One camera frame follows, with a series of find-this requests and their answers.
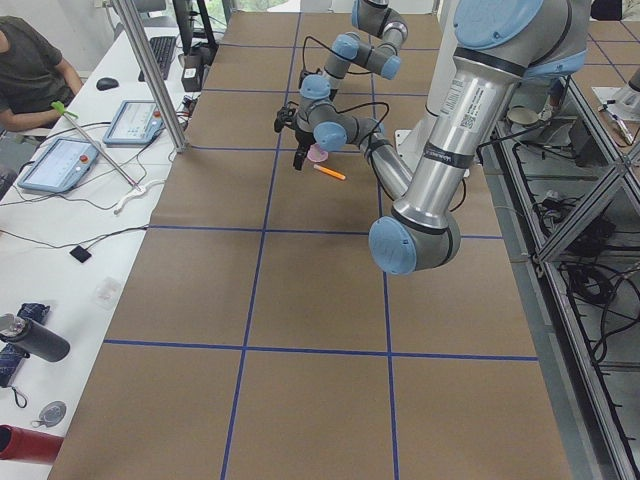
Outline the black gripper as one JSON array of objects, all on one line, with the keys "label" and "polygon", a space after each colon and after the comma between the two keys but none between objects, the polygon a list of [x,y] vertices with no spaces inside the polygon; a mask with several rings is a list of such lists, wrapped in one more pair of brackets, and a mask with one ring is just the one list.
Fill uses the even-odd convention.
[{"label": "black gripper", "polygon": [[315,144],[315,137],[312,132],[296,129],[295,139],[298,142],[298,148],[294,154],[293,167],[296,171],[301,171],[307,159],[307,149]]}]

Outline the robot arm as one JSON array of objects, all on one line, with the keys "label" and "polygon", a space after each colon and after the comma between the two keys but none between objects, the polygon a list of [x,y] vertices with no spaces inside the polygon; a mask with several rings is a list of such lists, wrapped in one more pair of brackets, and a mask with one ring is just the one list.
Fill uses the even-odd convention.
[{"label": "robot arm", "polygon": [[336,38],[320,73],[301,81],[292,119],[294,167],[303,166],[312,146],[357,147],[393,202],[369,232],[378,267],[406,275],[448,263],[460,246],[450,204],[477,147],[519,82],[559,78],[583,66],[590,9],[587,1],[459,2],[438,54],[437,72],[450,79],[439,105],[415,127],[419,155],[407,163],[379,122],[342,113],[333,102],[351,66],[395,77],[408,37],[406,21],[387,2],[356,2],[352,31]]},{"label": "robot arm", "polygon": [[394,79],[401,67],[399,51],[408,38],[408,26],[388,1],[355,1],[351,22],[356,32],[336,37],[323,67],[332,97],[352,65],[387,80]]}]

